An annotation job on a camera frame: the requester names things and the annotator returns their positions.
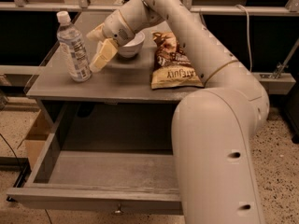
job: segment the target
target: snack bag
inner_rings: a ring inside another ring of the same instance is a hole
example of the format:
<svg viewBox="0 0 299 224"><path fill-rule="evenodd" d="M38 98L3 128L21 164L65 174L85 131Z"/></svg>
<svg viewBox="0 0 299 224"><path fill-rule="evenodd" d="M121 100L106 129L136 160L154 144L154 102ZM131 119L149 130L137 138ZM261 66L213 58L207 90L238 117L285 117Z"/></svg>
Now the snack bag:
<svg viewBox="0 0 299 224"><path fill-rule="evenodd" d="M204 87L172 32L153 33L157 45L151 88Z"/></svg>

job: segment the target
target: open drawer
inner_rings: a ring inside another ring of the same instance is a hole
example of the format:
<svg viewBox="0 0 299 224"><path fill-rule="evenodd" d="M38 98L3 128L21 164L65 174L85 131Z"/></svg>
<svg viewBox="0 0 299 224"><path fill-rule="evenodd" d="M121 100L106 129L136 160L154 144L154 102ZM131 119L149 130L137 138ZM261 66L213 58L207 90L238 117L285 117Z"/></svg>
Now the open drawer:
<svg viewBox="0 0 299 224"><path fill-rule="evenodd" d="M22 188L31 208L181 214L171 148L175 105L65 104Z"/></svg>

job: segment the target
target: white bowl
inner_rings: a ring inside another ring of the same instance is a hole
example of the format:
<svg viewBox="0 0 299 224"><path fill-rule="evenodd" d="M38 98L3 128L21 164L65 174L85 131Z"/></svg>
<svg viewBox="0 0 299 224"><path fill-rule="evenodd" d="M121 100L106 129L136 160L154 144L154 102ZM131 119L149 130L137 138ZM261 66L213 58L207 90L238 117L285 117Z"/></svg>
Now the white bowl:
<svg viewBox="0 0 299 224"><path fill-rule="evenodd" d="M135 38L126 45L119 47L118 53L124 58L132 58L142 49L145 35L143 32L139 32L135 35Z"/></svg>

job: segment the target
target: food package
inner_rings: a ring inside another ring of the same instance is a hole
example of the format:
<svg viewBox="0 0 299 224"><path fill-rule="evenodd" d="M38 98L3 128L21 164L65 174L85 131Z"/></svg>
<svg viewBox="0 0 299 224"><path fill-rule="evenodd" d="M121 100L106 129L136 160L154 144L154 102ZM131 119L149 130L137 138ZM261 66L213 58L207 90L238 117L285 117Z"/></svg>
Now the food package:
<svg viewBox="0 0 299 224"><path fill-rule="evenodd" d="M172 32L153 33L157 45L151 88L204 87Z"/></svg>

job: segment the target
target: terrazzo floor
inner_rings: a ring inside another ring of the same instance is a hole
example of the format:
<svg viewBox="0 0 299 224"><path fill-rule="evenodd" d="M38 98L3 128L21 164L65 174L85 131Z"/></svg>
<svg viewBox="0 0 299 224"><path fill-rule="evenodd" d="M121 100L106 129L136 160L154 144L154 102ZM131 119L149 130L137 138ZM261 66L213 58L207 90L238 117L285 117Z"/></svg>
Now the terrazzo floor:
<svg viewBox="0 0 299 224"><path fill-rule="evenodd" d="M18 157L26 157L21 140L36 118L38 107L26 98L9 98L0 111L0 133L7 139ZM299 223L299 146L292 142L292 129L272 106L268 121L250 142L252 160L267 224ZM11 150L0 137L2 157L13 157ZM6 191L12 187L16 171L0 171L0 224L48 224L45 210L33 210L19 203L6 201ZM109 224L183 224L182 216L128 215L110 213L48 210L51 222L57 223L109 223Z"/></svg>

